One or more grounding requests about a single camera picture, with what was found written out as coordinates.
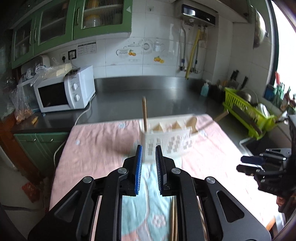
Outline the person's right hand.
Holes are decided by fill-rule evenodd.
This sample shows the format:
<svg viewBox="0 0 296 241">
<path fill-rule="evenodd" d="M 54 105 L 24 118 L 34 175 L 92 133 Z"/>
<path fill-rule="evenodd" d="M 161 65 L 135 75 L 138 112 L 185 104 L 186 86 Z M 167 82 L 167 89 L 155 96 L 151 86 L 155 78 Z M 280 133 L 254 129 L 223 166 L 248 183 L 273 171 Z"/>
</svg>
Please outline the person's right hand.
<svg viewBox="0 0 296 241">
<path fill-rule="evenodd" d="M 280 207 L 283 206 L 285 204 L 285 199 L 283 197 L 277 197 L 276 198 L 276 204 Z"/>
</svg>

